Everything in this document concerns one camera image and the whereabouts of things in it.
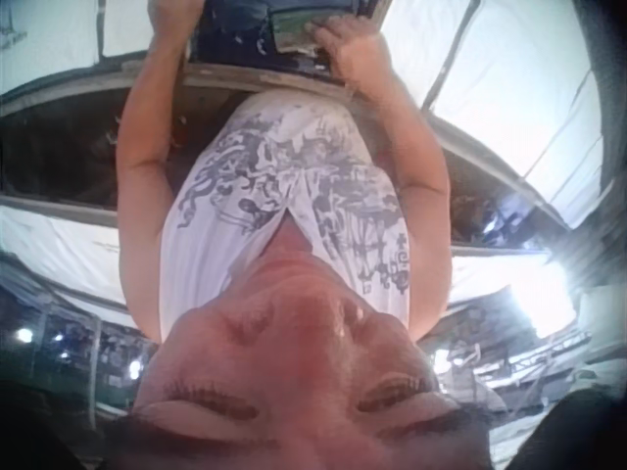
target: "graphic print shirt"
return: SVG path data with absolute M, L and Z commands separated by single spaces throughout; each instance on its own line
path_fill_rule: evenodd
M 264 251 L 286 211 L 375 310 L 407 326 L 410 241 L 387 174 L 349 112 L 308 93 L 256 95 L 192 168 L 162 235 L 165 339 L 185 312 L 216 298 Z

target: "forearm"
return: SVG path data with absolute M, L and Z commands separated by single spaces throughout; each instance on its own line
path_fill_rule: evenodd
M 172 99 L 184 44 L 154 40 L 122 114 L 118 140 L 118 173 L 168 158 Z
M 433 130 L 406 87 L 396 78 L 391 83 L 371 99 L 392 143 L 400 191 L 418 186 L 449 198 L 447 165 Z

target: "person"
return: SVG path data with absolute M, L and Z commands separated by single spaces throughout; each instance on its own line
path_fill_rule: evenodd
M 291 90 L 248 99 L 177 196 L 165 162 L 180 58 L 203 0 L 151 0 L 121 120 L 121 281 L 160 347 L 110 434 L 120 468 L 489 468 L 485 422 L 439 393 L 415 341 L 451 280 L 443 152 L 382 36 L 308 31 L 378 112 L 397 186 L 349 112 Z

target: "metal pole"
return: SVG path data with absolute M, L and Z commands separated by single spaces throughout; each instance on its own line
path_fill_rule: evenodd
M 102 336 L 102 320 L 96 318 L 94 341 L 91 344 L 91 360 L 89 366 L 89 425 L 96 430 L 96 372 L 100 355 L 100 337 Z

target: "closed eye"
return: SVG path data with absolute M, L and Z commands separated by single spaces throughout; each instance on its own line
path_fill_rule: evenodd
M 167 400 L 194 403 L 236 421 L 251 421 L 260 414 L 258 409 L 243 399 L 224 394 L 213 387 L 189 388 L 175 383 L 168 387 Z
M 428 392 L 431 389 L 423 379 L 408 377 L 389 380 L 368 392 L 358 403 L 357 410 L 362 413 L 376 413 Z

